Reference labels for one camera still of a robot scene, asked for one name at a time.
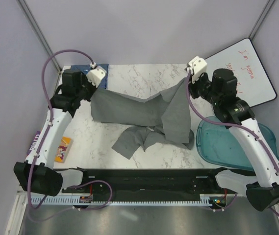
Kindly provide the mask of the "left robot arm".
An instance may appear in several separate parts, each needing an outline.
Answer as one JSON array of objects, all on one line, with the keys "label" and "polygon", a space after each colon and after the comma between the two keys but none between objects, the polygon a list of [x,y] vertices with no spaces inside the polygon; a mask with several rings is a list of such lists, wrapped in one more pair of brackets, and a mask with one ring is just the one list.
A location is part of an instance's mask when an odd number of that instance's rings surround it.
[{"label": "left robot arm", "polygon": [[71,186],[78,192],[89,189],[90,181],[81,171],[56,171],[53,166],[63,134],[81,101],[91,100],[105,76],[106,71],[101,66],[91,68],[87,73],[78,69],[62,72],[61,84],[50,98],[47,119],[35,147],[24,162],[17,162],[14,166],[14,173],[23,190],[56,196],[62,189]]}]

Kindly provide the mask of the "grey long sleeve shirt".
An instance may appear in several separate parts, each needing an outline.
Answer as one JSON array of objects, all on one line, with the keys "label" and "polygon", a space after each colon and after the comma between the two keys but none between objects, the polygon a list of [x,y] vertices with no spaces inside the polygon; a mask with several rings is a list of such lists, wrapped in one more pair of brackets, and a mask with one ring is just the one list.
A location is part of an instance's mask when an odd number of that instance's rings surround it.
[{"label": "grey long sleeve shirt", "polygon": [[187,149],[194,145],[183,80],[147,99],[97,90],[91,98],[91,115],[97,122],[129,126],[112,146],[127,159],[139,147],[146,150],[156,143]]}]

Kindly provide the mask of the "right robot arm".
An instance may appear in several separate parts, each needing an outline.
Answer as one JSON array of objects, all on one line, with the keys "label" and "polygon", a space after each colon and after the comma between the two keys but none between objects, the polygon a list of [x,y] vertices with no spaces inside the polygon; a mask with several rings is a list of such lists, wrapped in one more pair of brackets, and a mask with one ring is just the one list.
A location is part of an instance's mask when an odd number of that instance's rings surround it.
[{"label": "right robot arm", "polygon": [[247,102],[237,96],[237,78],[228,69],[217,69],[212,79],[207,73],[187,69],[187,100],[201,97],[210,103],[218,122],[237,139],[249,159],[255,176],[245,176],[220,169],[207,180],[207,187],[217,193],[223,188],[244,195],[262,212],[279,203],[279,161],[267,144],[255,115]]}]

